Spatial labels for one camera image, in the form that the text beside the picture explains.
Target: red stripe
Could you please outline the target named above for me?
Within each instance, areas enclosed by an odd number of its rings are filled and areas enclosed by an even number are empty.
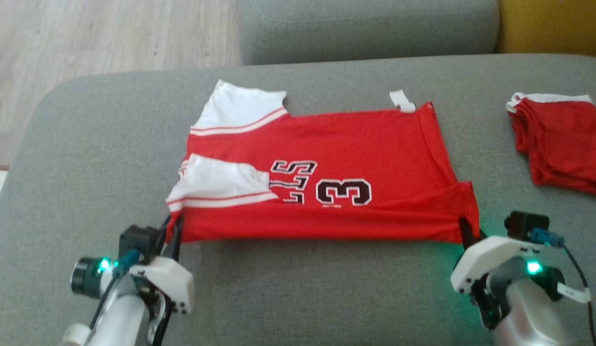
[[[168,202],[168,204],[174,204],[174,203],[177,203],[177,202],[184,202],[184,201],[225,201],[225,200],[228,200],[228,199],[237,199],[237,198],[243,198],[243,197],[259,196],[259,195],[264,195],[266,193],[271,193],[271,192],[270,191],[256,192],[256,193],[249,193],[247,195],[240,195],[240,196],[234,196],[234,197],[221,197],[221,198],[215,198],[215,197],[183,197],[181,199],[177,199],[175,201]]]
[[[242,126],[219,126],[219,127],[206,127],[205,129],[199,129],[199,128],[197,128],[197,127],[192,127],[191,129],[192,129],[192,130],[195,130],[195,131],[207,131],[207,130],[227,130],[227,129],[243,129],[243,128],[245,128],[245,127],[253,126],[253,125],[255,125],[255,124],[259,123],[260,121],[264,120],[265,118],[267,118],[267,117],[271,116],[272,114],[275,114],[276,112],[278,112],[278,111],[280,111],[280,110],[282,110],[282,109],[284,109],[284,107],[280,107],[280,108],[279,108],[279,109],[277,109],[277,110],[274,110],[274,111],[272,111],[272,112],[269,112],[268,114],[266,114],[266,115],[265,115],[263,118],[261,118],[260,120],[257,120],[257,121],[254,121],[253,123],[246,124],[246,125],[242,125]]]

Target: wooden floor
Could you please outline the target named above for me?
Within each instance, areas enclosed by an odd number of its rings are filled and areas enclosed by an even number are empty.
[[[237,1],[0,0],[0,165],[63,81],[238,65]]]

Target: gray couch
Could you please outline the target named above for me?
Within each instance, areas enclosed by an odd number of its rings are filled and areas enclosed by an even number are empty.
[[[550,215],[591,284],[596,197],[535,187],[504,103],[516,91],[590,94],[596,58],[465,55],[127,73],[70,81],[42,101],[0,197],[0,346],[53,345],[96,302],[69,276],[86,254],[115,256],[128,225],[159,225],[188,127],[222,78],[287,90],[291,114],[391,106],[404,88],[434,102],[451,163],[472,180],[489,235],[514,209]],[[450,285],[460,246],[386,241],[206,241],[184,246],[196,311],[165,345],[487,345],[476,309]],[[561,252],[543,261],[579,280]],[[585,306],[558,303],[587,344]]]
[[[492,53],[498,0],[241,0],[243,63]]]

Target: white tag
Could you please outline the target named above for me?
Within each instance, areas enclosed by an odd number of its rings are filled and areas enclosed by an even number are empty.
[[[389,93],[390,98],[392,98],[392,102],[394,102],[394,106],[400,108],[403,112],[414,112],[415,105],[409,102],[408,98],[405,96],[405,92],[402,90],[391,91]]]
[[[577,291],[577,289],[572,289],[563,283],[559,283],[558,292],[563,296],[571,298],[581,304],[590,302],[590,291],[588,291],[587,287],[583,291]]]

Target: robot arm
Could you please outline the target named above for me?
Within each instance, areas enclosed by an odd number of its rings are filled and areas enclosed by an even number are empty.
[[[570,289],[559,269],[534,259],[544,245],[568,251],[564,239],[548,232],[549,219],[542,215],[513,212],[505,224],[508,235],[515,239],[475,239],[470,225],[460,219],[465,252],[451,275],[453,289],[467,294],[477,306],[482,323],[492,331],[495,346],[574,345],[553,302],[563,296],[589,302],[587,287],[583,293]],[[592,315],[590,305],[588,312]]]
[[[119,259],[82,258],[72,291],[100,299],[89,326],[74,324],[62,346],[160,346],[171,314],[192,313],[193,276],[177,261],[182,225],[161,254],[165,226],[131,226],[120,237]]]

